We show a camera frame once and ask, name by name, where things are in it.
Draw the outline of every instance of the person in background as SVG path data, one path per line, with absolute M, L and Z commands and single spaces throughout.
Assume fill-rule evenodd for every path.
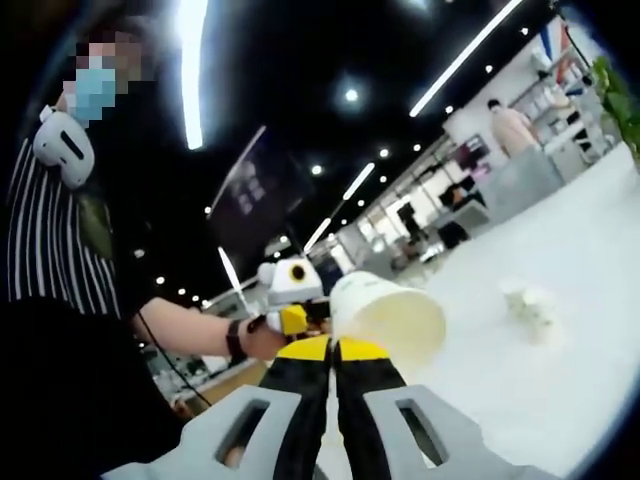
M 144 229 L 135 187 L 145 181 L 135 166 L 152 155 L 154 137 L 144 122 L 134 132 L 122 122 L 148 106 L 141 102 L 153 84 L 143 67 L 152 63 L 144 25 L 121 15 L 97 25 L 78 45 L 73 77 L 56 85 L 56 108 L 86 126 L 93 145 L 87 185 L 69 188 L 59 167 L 36 158 L 39 125 L 20 139 L 17 158 L 4 159 L 4 379 L 27 412 L 5 422 L 5 453 L 27 477 L 97 478 L 177 446 L 188 412 L 179 418 L 163 398 L 140 341 L 264 360 L 285 345 L 264 323 L 253 331 L 252 319 L 229 321 L 161 298 L 135 255 L 136 229 Z
M 503 107 L 495 98 L 489 100 L 487 107 L 493 114 L 493 136 L 507 157 L 517 157 L 529 147 L 541 148 L 537 132 L 526 115 L 513 108 Z

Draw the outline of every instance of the wrist strap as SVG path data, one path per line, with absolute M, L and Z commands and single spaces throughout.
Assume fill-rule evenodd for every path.
M 242 344 L 240 343 L 240 336 L 238 335 L 241 323 L 242 320 L 232 320 L 229 324 L 229 330 L 227 331 L 227 349 L 229 350 L 232 361 L 247 358 L 247 354 L 244 353 Z

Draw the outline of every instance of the face mask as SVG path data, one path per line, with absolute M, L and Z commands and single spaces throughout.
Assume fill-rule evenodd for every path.
M 65 93 L 69 114 L 84 128 L 102 120 L 103 110 L 115 107 L 116 70 L 105 68 L 103 58 L 89 57 L 89 68 L 77 69 L 73 92 Z

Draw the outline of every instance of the black cable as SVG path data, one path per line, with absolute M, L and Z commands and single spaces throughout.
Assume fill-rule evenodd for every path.
M 180 377 L 180 379 L 184 382 L 184 384 L 187 386 L 187 388 L 189 390 L 191 390 L 193 393 L 196 394 L 196 396 L 202 400 L 205 405 L 207 407 L 211 406 L 211 402 L 209 400 L 207 400 L 198 390 L 195 389 L 195 387 L 193 385 L 191 385 L 189 383 L 189 380 L 187 380 L 187 378 L 182 374 L 182 372 L 180 372 L 178 370 L 178 368 L 173 364 L 173 362 L 171 361 L 171 359 L 169 358 L 169 355 L 167 355 L 167 352 L 164 351 L 164 348 L 162 348 L 160 346 L 160 344 L 158 343 L 158 340 L 156 339 L 155 335 L 153 334 L 153 332 L 151 331 L 151 329 L 149 328 L 149 325 L 147 324 L 147 321 L 144 319 L 144 316 L 142 315 L 142 312 L 138 312 L 138 315 L 140 316 L 140 320 L 142 320 L 142 324 L 144 325 L 144 327 L 147 329 L 147 332 L 149 333 L 149 337 L 151 337 L 151 340 L 153 341 L 154 345 L 156 346 L 156 348 L 160 351 L 160 353 L 162 354 L 162 356 L 164 357 L 164 359 L 167 361 L 167 363 L 169 364 L 169 366 L 171 367 L 171 370 L 173 370 L 174 372 L 176 372 L 176 374 Z

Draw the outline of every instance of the wall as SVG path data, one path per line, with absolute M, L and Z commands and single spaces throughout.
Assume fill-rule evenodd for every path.
M 552 47 L 552 60 L 560 53 L 562 23 L 556 17 L 547 27 L 549 43 Z M 498 167 L 508 158 L 502 152 L 491 133 L 491 112 L 487 102 L 491 98 L 508 105 L 538 80 L 531 63 L 534 48 L 544 50 L 542 36 L 534 37 L 467 105 L 455 111 L 444 123 L 443 128 L 458 144 L 465 142 L 475 134 L 480 134 L 489 147 L 489 162 Z

